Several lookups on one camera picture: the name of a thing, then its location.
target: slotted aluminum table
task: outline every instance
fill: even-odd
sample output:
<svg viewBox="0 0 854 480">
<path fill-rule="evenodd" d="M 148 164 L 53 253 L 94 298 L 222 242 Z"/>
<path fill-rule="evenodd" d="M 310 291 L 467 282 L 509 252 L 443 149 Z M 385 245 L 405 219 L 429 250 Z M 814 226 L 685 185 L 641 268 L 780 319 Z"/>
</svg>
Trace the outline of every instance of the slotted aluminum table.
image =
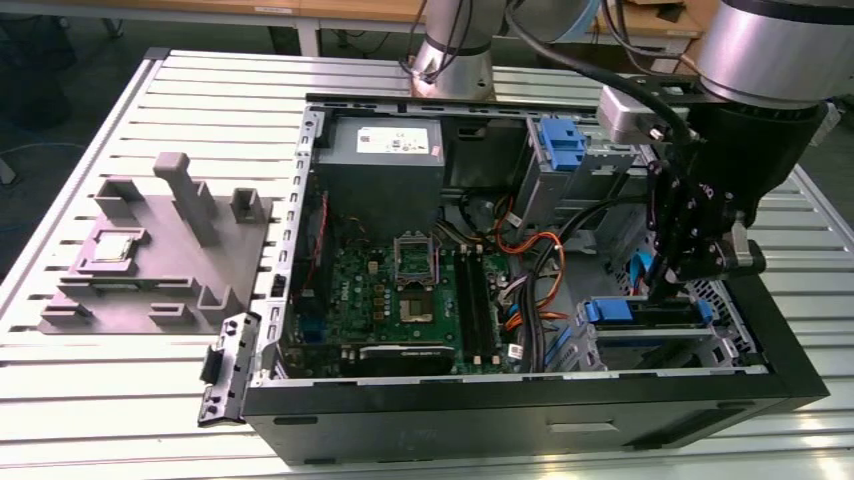
<svg viewBox="0 0 854 480">
<path fill-rule="evenodd" d="M 569 73 L 496 68 L 501 101 L 595 105 L 599 85 Z M 288 179 L 305 92 L 407 95 L 392 62 L 173 51 L 146 59 L 0 286 L 0 478 L 277 475 L 363 478 L 847 478 L 854 471 L 854 240 L 806 175 L 761 201 L 751 237 L 763 275 L 831 396 L 753 419 L 676 451 L 286 466 L 248 427 L 196 428 L 208 336 L 44 336 L 34 327 L 73 261 L 109 176 L 144 193 L 160 151 L 186 152 L 213 195 Z M 270 224 L 268 240 L 281 235 Z M 266 247 L 260 266 L 270 266 Z M 258 272 L 257 285 L 268 284 Z"/>
</svg>

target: power supply label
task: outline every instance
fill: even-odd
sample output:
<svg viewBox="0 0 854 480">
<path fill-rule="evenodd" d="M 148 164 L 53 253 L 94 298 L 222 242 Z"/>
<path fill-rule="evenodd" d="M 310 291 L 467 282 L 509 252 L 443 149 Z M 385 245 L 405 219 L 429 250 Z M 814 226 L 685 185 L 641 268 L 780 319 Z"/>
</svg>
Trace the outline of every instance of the power supply label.
<svg viewBox="0 0 854 480">
<path fill-rule="evenodd" d="M 361 127 L 356 136 L 357 153 L 429 154 L 425 128 Z"/>
</svg>

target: case side panel hinge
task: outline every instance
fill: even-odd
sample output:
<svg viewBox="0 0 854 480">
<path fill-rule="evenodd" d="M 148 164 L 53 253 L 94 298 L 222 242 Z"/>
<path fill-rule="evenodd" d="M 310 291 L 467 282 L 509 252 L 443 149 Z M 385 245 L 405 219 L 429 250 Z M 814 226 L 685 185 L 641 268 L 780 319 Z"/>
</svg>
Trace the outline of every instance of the case side panel hinge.
<svg viewBox="0 0 854 480">
<path fill-rule="evenodd" d="M 208 384 L 198 410 L 198 426 L 242 424 L 242 398 L 257 340 L 260 317 L 252 312 L 222 322 L 216 347 L 208 347 L 201 381 Z"/>
</svg>

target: vertical post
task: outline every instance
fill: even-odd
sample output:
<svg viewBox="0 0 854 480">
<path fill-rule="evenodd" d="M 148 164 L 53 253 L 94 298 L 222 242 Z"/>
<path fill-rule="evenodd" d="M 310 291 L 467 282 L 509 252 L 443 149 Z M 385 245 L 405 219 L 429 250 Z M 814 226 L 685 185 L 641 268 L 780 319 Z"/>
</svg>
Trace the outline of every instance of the vertical post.
<svg viewBox="0 0 854 480">
<path fill-rule="evenodd" d="M 206 247 L 218 243 L 218 238 L 210 223 L 205 199 L 198 196 L 200 189 L 186 173 L 188 166 L 189 158 L 185 154 L 162 152 L 154 161 L 154 176 L 169 184 L 174 196 L 174 208 L 189 224 L 198 245 Z"/>
<path fill-rule="evenodd" d="M 298 34 L 298 50 L 302 57 L 320 56 L 320 24 L 313 18 L 294 18 Z"/>
</svg>

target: floor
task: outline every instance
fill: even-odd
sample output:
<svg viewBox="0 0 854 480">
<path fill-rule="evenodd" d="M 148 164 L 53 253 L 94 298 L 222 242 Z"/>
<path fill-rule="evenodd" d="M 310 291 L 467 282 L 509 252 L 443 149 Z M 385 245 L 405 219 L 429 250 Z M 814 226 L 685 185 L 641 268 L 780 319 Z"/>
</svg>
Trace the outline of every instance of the floor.
<svg viewBox="0 0 854 480">
<path fill-rule="evenodd" d="M 241 53 L 273 53 L 270 32 L 264 27 L 218 26 L 132 21 L 124 23 L 120 39 L 108 38 L 100 21 L 69 19 L 65 31 L 77 62 L 57 73 L 72 113 L 58 126 L 25 130 L 0 120 L 0 154 L 18 177 L 0 185 L 0 280 L 10 268 L 38 220 L 61 188 L 113 102 L 149 47 Z M 281 50 L 296 52 L 297 43 L 286 31 L 273 32 Z M 332 32 L 322 35 L 325 56 L 395 60 L 405 53 L 405 34 L 368 32 L 345 37 L 349 46 Z M 493 45 L 496 65 L 536 67 L 536 58 L 523 45 L 499 40 Z M 33 143 L 60 142 L 62 146 L 36 146 L 5 153 Z M 802 164 L 842 216 L 854 223 L 854 130 L 839 127 L 824 144 L 811 148 Z"/>
</svg>

